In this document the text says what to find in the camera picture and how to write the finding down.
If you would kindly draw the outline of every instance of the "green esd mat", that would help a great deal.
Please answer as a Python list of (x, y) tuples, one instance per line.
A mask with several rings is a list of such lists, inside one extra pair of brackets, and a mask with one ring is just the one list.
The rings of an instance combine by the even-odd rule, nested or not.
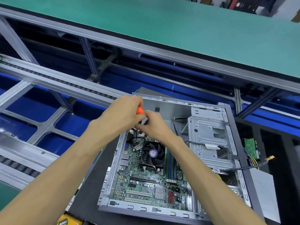
[(20, 190), (17, 190), (7, 184), (0, 182), (0, 211), (18, 194)]
[(300, 78), (300, 24), (183, 0), (0, 3)]

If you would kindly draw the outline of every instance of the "capacitor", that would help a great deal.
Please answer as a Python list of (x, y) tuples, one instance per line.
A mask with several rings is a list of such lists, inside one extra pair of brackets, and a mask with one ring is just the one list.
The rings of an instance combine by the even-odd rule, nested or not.
[(182, 179), (181, 173), (177, 173), (177, 174), (176, 174), (176, 177), (177, 177), (178, 180), (181, 180), (181, 179)]

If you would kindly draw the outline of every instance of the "forearm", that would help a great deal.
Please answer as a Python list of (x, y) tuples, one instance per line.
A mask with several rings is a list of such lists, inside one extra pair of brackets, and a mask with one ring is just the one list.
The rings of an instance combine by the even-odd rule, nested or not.
[(87, 130), (0, 212), (0, 224), (55, 224), (100, 149), (113, 138), (104, 134)]
[(182, 138), (172, 136), (171, 139), (166, 146), (180, 165), (197, 199), (210, 216), (213, 224), (265, 224), (186, 146)]

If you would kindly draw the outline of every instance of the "motherboard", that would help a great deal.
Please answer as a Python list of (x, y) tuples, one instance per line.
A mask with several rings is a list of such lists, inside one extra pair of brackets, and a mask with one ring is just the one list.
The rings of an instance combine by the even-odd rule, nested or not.
[[(149, 149), (147, 144), (159, 148)], [(126, 142), (122, 157), (128, 158), (128, 166), (118, 171), (110, 199), (187, 210), (188, 183), (167, 148), (149, 137), (133, 139)]]

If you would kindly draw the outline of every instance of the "pci slot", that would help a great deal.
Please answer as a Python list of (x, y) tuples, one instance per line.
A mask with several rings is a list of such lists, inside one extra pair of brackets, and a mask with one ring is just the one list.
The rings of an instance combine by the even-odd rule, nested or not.
[(152, 197), (151, 193), (143, 193), (143, 192), (134, 191), (134, 190), (126, 190), (126, 193), (140, 195), (140, 196), (145, 196), (145, 197)]
[(132, 199), (125, 197), (124, 201), (132, 202), (132, 203), (138, 203), (138, 204), (145, 204), (145, 205), (151, 205), (152, 201), (149, 200), (139, 200), (139, 199)]

